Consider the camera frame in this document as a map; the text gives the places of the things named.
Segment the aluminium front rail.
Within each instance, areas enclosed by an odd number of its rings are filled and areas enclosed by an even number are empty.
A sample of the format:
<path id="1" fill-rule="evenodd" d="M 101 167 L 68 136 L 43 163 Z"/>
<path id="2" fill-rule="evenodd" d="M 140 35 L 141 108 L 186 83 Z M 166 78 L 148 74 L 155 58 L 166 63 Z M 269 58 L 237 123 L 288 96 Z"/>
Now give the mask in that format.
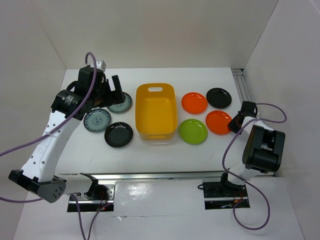
<path id="1" fill-rule="evenodd" d="M 173 180 L 173 179 L 220 179 L 223 171 L 187 171 L 187 172 L 141 172 L 141 173 L 92 173 L 98 180 Z"/>

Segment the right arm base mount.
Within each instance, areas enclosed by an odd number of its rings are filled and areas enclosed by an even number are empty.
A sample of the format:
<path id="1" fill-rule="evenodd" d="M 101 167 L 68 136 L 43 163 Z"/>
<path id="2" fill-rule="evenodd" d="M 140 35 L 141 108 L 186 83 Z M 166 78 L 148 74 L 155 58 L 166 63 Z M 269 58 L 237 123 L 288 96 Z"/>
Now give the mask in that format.
<path id="1" fill-rule="evenodd" d="M 229 182 L 226 172 L 219 181 L 203 182 L 197 188 L 203 192 L 206 210 L 250 208 L 246 186 Z"/>

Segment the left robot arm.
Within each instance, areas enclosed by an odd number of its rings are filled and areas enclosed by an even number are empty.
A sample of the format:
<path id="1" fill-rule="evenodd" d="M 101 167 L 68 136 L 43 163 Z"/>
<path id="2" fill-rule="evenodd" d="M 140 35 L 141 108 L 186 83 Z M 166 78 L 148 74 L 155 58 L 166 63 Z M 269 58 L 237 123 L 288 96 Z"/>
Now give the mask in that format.
<path id="1" fill-rule="evenodd" d="M 56 95 L 39 144 L 21 169 L 10 172 L 8 178 L 12 182 L 49 203 L 56 202 L 62 195 L 75 193 L 92 200 L 107 190 L 90 174 L 58 175 L 55 170 L 69 138 L 86 114 L 94 108 L 125 101 L 119 77 L 111 78 L 114 90 L 103 70 L 90 66 L 79 70 L 78 79 Z"/>

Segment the orange plate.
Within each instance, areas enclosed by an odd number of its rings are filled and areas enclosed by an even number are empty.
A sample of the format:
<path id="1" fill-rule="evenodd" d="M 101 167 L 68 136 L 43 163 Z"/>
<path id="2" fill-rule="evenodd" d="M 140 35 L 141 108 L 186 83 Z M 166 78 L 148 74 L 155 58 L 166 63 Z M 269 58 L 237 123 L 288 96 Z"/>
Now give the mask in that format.
<path id="1" fill-rule="evenodd" d="M 199 115 L 208 107 L 207 99 L 198 92 L 186 93 L 181 99 L 182 108 L 189 114 Z"/>
<path id="2" fill-rule="evenodd" d="M 224 111 L 214 110 L 207 114 L 205 123 L 208 129 L 216 135 L 227 135 L 230 132 L 228 124 L 232 118 Z"/>

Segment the green plate right side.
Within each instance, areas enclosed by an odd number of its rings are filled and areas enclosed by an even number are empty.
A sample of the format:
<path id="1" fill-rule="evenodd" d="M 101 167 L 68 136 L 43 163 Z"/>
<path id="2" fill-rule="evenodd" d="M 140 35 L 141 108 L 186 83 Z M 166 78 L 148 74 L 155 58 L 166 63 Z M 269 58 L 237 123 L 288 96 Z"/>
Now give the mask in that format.
<path id="1" fill-rule="evenodd" d="M 185 143 L 200 145 L 207 139 L 208 130 L 202 121 L 189 118 L 179 125 L 178 134 Z"/>

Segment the yellow plastic bin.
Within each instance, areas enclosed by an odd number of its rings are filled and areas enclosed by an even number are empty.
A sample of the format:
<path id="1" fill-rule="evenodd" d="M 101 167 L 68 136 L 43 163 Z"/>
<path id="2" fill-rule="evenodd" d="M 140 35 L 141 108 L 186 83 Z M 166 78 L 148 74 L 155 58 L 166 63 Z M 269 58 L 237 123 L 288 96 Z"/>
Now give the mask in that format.
<path id="1" fill-rule="evenodd" d="M 178 126 L 176 95 L 168 83 L 140 85 L 135 96 L 135 127 L 142 140 L 171 140 Z"/>

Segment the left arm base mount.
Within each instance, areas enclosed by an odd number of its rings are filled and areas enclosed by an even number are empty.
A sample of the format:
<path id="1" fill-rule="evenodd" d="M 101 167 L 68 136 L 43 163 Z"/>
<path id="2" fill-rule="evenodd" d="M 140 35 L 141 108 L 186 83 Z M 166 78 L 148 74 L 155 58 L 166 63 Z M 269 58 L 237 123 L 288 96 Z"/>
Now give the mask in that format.
<path id="1" fill-rule="evenodd" d="M 115 184 L 99 183 L 99 180 L 93 175 L 81 173 L 82 177 L 91 180 L 91 185 L 86 192 L 76 192 L 75 198 L 78 201 L 80 212 L 113 212 L 114 211 L 114 196 Z"/>

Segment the black plate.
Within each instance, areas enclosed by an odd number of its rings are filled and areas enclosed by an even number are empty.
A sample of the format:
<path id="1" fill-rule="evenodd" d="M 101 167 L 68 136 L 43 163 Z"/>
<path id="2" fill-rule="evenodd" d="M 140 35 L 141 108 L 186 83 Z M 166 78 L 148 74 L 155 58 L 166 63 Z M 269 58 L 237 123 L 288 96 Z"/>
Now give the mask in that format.
<path id="1" fill-rule="evenodd" d="M 105 129 L 104 140 L 112 148 L 123 148 L 132 141 L 133 134 L 129 124 L 115 122 Z"/>
<path id="2" fill-rule="evenodd" d="M 214 108 L 225 109 L 232 103 L 232 96 L 223 88 L 211 88 L 206 93 L 207 102 Z"/>

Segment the black plate right side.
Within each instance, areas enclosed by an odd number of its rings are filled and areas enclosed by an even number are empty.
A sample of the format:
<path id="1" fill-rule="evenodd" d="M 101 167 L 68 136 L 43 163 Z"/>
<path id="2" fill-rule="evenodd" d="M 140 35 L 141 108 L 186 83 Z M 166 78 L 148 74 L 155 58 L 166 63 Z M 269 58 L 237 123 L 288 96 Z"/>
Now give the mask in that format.
<path id="1" fill-rule="evenodd" d="M 214 108 L 225 109 L 232 103 L 232 96 L 223 88 L 211 88 L 206 93 L 207 102 Z"/>

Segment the aluminium side rail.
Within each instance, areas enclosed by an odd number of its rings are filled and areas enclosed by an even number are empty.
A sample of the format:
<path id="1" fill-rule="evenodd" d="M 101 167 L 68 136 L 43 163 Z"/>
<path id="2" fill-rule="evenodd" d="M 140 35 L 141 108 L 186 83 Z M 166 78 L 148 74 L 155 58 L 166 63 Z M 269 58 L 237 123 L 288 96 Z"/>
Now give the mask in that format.
<path id="1" fill-rule="evenodd" d="M 245 82 L 243 70 L 240 68 L 232 68 L 231 72 L 233 75 L 233 79 L 236 85 L 240 101 L 251 101 L 249 91 Z"/>

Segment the black plate left side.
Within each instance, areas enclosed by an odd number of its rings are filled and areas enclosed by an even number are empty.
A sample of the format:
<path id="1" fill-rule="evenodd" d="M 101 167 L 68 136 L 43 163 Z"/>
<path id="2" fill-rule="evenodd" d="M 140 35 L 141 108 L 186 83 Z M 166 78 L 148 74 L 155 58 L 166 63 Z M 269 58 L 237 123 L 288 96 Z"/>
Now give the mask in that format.
<path id="1" fill-rule="evenodd" d="M 133 134 L 129 124 L 115 122 L 105 129 L 104 140 L 112 148 L 123 148 L 132 141 Z"/>

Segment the blue patterned plate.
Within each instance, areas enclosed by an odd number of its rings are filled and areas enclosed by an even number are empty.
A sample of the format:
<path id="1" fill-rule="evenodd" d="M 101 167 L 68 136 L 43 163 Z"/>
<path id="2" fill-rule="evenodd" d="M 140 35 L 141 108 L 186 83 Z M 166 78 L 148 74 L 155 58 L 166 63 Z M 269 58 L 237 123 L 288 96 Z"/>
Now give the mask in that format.
<path id="1" fill-rule="evenodd" d="M 133 100 L 131 96 L 126 92 L 123 92 L 123 96 L 123 103 L 108 106 L 107 109 L 114 114 L 124 114 L 125 112 L 127 112 L 131 108 Z"/>
<path id="2" fill-rule="evenodd" d="M 86 114 L 83 125 L 86 130 L 92 133 L 104 131 L 111 124 L 111 115 L 105 109 L 93 109 Z"/>

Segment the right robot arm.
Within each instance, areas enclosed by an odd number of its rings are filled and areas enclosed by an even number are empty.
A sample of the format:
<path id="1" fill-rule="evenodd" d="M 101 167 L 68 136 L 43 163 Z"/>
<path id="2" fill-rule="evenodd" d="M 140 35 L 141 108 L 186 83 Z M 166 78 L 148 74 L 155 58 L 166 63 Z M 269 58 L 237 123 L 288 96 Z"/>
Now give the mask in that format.
<path id="1" fill-rule="evenodd" d="M 224 180 L 218 184 L 223 196 L 230 196 L 236 185 L 244 185 L 245 181 L 257 175 L 277 172 L 281 166 L 286 134 L 268 127 L 266 119 L 258 118 L 258 104 L 243 101 L 240 111 L 227 125 L 235 133 L 234 139 L 242 137 L 246 140 L 240 163 L 226 169 Z"/>

